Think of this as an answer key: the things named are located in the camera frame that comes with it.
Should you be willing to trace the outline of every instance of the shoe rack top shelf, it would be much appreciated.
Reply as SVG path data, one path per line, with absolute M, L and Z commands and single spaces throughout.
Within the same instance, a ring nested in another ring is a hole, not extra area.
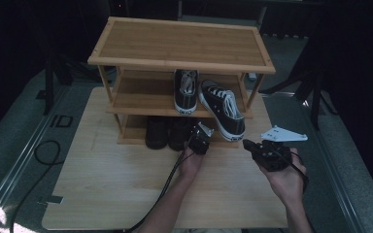
M 89 64 L 274 74 L 256 27 L 110 17 Z

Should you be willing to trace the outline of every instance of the black sneaker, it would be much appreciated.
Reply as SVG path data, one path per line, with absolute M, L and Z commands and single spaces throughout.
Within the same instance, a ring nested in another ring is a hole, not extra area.
M 163 149 L 168 144 L 167 117 L 148 116 L 145 144 L 148 148 Z
M 174 73 L 175 109 L 182 115 L 190 115 L 196 110 L 197 80 L 196 70 L 176 70 Z
M 181 151 L 184 149 L 184 142 L 189 140 L 192 133 L 192 127 L 195 125 L 196 118 L 179 116 L 172 119 L 172 125 L 169 131 L 168 146 L 172 150 Z
M 221 135 L 227 141 L 239 141 L 244 137 L 245 120 L 239 112 L 235 95 L 214 81 L 205 80 L 199 86 L 199 100 L 212 113 Z

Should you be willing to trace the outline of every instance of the black handheld controller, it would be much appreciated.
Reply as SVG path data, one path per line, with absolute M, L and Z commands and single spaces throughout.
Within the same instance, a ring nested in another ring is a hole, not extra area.
M 243 144 L 244 149 L 253 155 L 253 160 L 268 172 L 284 170 L 292 163 L 289 147 L 285 147 L 281 142 L 263 140 L 260 144 L 244 139 Z
M 201 122 L 198 122 L 192 128 L 192 134 L 187 142 L 187 146 L 196 154 L 205 154 L 210 146 L 208 139 L 213 134 L 214 129 L 210 129 Z

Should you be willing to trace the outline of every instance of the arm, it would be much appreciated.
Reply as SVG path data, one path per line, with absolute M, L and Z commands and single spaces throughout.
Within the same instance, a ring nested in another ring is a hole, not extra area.
M 292 163 L 301 172 L 306 173 L 307 169 L 300 164 L 296 155 L 292 156 Z M 302 201 L 303 181 L 300 174 L 291 167 L 287 167 L 280 172 L 268 172 L 259 166 L 259 170 L 266 176 L 272 190 L 286 207 L 289 231 L 296 233 L 313 232 Z
M 192 154 L 192 150 L 187 148 L 184 158 L 188 157 L 179 167 L 180 174 L 171 185 L 166 194 L 158 201 L 153 210 L 148 214 L 139 232 L 171 232 L 177 221 L 178 212 L 184 196 L 199 168 L 201 167 L 203 155 Z

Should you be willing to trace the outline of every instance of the wooden shoe rack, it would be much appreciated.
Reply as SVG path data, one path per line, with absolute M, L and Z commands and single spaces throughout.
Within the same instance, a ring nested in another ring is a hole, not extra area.
M 198 70 L 198 81 L 214 80 L 231 89 L 245 118 L 267 74 L 274 74 L 256 27 L 110 17 L 88 63 L 97 65 L 109 98 L 107 113 L 116 116 L 120 144 L 145 144 L 147 116 L 182 117 L 174 107 L 173 73 Z M 117 67 L 110 86 L 105 66 Z M 257 73 L 248 93 L 244 78 Z M 217 129 L 212 115 L 200 104 L 190 117 L 202 118 Z M 236 147 L 217 132 L 212 146 Z

